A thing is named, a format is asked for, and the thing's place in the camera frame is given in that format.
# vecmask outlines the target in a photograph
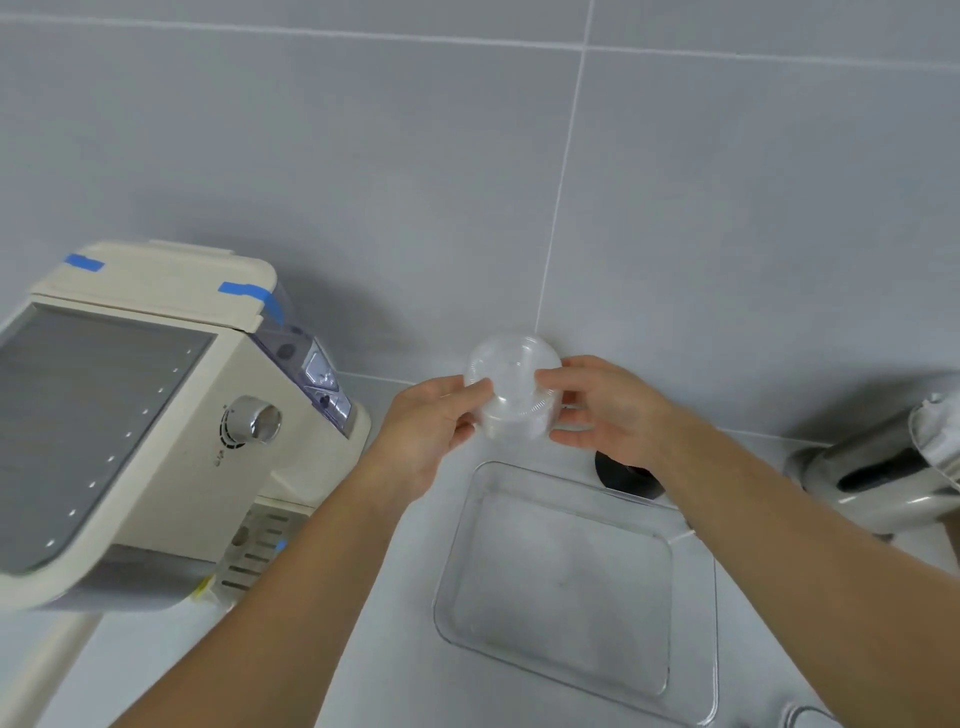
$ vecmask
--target painter's tape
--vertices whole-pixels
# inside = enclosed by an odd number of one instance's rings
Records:
[[[283,326],[283,308],[280,306],[279,301],[274,298],[274,294],[266,288],[253,285],[252,283],[230,283],[229,281],[224,281],[217,290],[220,291],[220,293],[226,293],[231,296],[250,296],[252,299],[262,301],[263,309],[269,313],[278,324]]]
[[[103,260],[94,260],[92,257],[80,255],[79,253],[72,253],[68,255],[63,259],[63,262],[67,265],[72,265],[74,268],[81,268],[85,271],[89,271],[90,273],[96,273],[106,265]]]

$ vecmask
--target gray tile wall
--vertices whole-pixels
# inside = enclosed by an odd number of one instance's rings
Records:
[[[958,8],[0,0],[0,315],[87,241],[231,247],[344,371],[535,328],[835,439],[960,363]]]

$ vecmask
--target forearm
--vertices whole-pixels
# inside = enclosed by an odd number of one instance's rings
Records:
[[[682,410],[653,470],[844,725],[960,715],[960,582],[878,541]]]
[[[312,726],[405,507],[361,461],[244,600],[114,728]]]

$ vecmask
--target hand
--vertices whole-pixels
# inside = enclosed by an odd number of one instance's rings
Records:
[[[550,439],[574,448],[596,449],[624,465],[650,468],[665,442],[666,427],[680,408],[638,376],[597,356],[571,356],[561,369],[537,371],[545,389],[564,391],[559,425]]]
[[[428,379],[400,392],[384,418],[365,460],[397,478],[406,502],[433,485],[440,461],[473,434],[470,412],[493,396],[483,379],[464,386],[461,375]]]

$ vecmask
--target clear glass baking dish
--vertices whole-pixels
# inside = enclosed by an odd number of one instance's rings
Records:
[[[641,711],[716,712],[714,561],[674,508],[484,463],[434,621],[450,643]]]

